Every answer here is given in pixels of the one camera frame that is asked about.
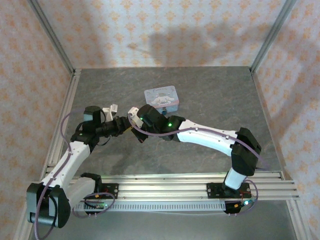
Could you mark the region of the aluminium table side rail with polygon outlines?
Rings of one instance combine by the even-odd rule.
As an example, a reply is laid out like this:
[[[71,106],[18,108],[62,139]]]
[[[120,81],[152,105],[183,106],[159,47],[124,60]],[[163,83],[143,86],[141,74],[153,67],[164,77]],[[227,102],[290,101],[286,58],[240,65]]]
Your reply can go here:
[[[67,88],[67,92],[65,94],[64,102],[62,104],[61,110],[59,112],[59,117],[53,132],[53,137],[50,142],[48,152],[41,170],[41,174],[39,179],[42,180],[47,172],[47,168],[51,166],[55,166],[57,162],[61,158],[64,140],[61,137],[60,129],[62,129],[62,132],[66,132],[68,121],[66,120],[64,122],[64,126],[61,127],[61,122],[65,115],[67,115],[72,110],[73,101],[75,98],[77,86],[79,83],[79,79],[81,76],[82,70],[80,68],[75,69],[75,72],[73,75],[71,75],[70,83]],[[33,225],[29,222],[27,222],[27,204],[25,203],[23,205],[22,213],[19,218],[19,222],[17,225],[17,229],[15,231],[13,240],[28,240],[30,233],[32,231]]]
[[[272,126],[272,117],[269,114],[269,111],[267,107],[265,106],[265,97],[263,96],[263,92],[261,90],[261,85],[259,82],[258,74],[257,72],[252,71],[251,72],[252,79],[254,81],[254,84],[257,88],[258,96],[261,100],[263,113],[265,115],[268,128],[270,130],[271,138],[275,147],[275,151],[280,163],[281,167],[281,174],[282,177],[285,180],[292,181],[293,185],[296,187],[295,192],[297,194],[297,197],[294,198],[293,196],[286,200],[286,206],[288,208],[289,216],[290,216],[290,223],[293,226],[294,235],[297,240],[313,240],[313,236],[311,233],[311,230],[309,228],[309,224],[307,221],[307,216],[303,210],[303,202],[301,198],[301,194],[298,192],[298,182],[296,180],[293,180],[291,174],[287,170],[287,164],[285,162],[285,159],[283,157],[283,153],[280,147],[279,141],[276,139],[276,134],[274,133],[275,127]]]

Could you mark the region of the aluminium mounting rail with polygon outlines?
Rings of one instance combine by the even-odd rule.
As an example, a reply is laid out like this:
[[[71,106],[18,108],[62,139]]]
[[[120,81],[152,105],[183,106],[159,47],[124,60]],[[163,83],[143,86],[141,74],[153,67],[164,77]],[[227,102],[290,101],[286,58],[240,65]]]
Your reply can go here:
[[[103,183],[117,183],[118,201],[206,201],[207,184],[221,183],[225,173],[175,173],[105,175]],[[280,171],[257,171],[248,178],[251,194],[258,189],[261,201],[298,200],[298,189],[293,180],[285,180]]]

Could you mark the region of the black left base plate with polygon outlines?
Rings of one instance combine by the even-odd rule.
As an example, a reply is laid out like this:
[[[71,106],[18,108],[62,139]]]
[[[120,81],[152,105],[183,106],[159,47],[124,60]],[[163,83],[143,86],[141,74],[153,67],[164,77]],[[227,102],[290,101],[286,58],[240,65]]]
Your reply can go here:
[[[114,196],[115,199],[118,198],[119,184],[118,183],[102,183],[102,192],[109,193]]]

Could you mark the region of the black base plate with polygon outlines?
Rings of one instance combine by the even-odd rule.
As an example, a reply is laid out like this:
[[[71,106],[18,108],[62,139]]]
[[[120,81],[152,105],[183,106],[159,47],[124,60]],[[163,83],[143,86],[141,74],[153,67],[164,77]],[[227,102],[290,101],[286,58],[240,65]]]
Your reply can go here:
[[[118,183],[102,183],[102,192],[109,193],[114,196],[115,199],[118,198],[119,184]]]
[[[206,193],[209,199],[241,199],[252,197],[248,183],[242,183],[240,188],[235,190],[221,182],[210,182],[206,184]]]

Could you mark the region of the black left base electronics bracket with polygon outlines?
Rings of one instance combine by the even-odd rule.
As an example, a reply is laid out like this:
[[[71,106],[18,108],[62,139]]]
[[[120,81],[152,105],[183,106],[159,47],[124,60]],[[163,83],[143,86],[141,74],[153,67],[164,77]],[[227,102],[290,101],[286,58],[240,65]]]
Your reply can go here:
[[[103,214],[107,211],[109,204],[105,203],[104,201],[89,201],[84,200],[84,210],[85,213],[89,215],[98,215]]]

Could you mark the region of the black base electronics bracket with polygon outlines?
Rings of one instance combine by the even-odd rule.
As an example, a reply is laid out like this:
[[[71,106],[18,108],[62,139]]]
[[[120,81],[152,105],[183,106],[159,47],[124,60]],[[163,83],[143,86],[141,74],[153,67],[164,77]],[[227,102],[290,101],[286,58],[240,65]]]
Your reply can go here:
[[[225,202],[225,210],[223,211],[229,217],[230,216],[239,216],[246,214],[252,210],[252,208],[257,203],[257,200],[249,199],[244,201],[226,201]]]
[[[84,200],[84,210],[85,213],[89,215],[98,215],[103,214],[107,211],[109,204],[105,203],[104,201],[89,201]]]

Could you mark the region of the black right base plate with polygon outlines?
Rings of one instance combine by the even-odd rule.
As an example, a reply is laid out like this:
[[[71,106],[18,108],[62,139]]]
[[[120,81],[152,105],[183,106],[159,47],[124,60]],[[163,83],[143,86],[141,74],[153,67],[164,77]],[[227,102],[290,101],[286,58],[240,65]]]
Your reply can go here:
[[[242,183],[240,188],[235,190],[221,182],[210,182],[206,184],[206,193],[209,199],[241,199],[252,197],[248,183]]]

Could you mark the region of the aluminium frame post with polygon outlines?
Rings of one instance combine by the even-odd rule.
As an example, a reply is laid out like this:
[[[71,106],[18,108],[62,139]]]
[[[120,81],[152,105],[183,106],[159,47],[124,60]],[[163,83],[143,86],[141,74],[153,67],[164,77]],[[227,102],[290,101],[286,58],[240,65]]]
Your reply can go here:
[[[51,41],[55,51],[59,55],[62,60],[63,65],[67,69],[70,75],[73,75],[75,72],[75,68],[73,67],[67,53],[65,52],[60,40],[58,39],[52,25],[50,24],[45,12],[43,11],[40,3],[38,0],[26,0],[33,10],[35,16],[37,17],[40,25],[42,26],[43,30],[45,31],[46,35],[48,36],[49,40]]]
[[[272,24],[266,38],[259,49],[251,67],[249,68],[250,73],[252,75],[258,70],[259,66],[263,62],[264,57],[268,53],[269,48],[275,41],[278,33],[280,32],[282,26],[284,25],[286,19],[288,18],[289,14],[291,13],[293,7],[295,6],[297,0],[285,0],[278,16],[276,17],[274,23]]]

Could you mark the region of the black right base electronics bracket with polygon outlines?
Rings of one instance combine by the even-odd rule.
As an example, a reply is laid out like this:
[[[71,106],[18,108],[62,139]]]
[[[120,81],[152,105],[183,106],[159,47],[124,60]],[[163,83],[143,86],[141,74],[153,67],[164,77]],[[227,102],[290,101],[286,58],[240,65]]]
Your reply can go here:
[[[225,202],[225,210],[223,211],[229,217],[230,216],[239,216],[246,214],[252,210],[252,208],[257,203],[257,200],[249,199],[244,201],[226,201]]]

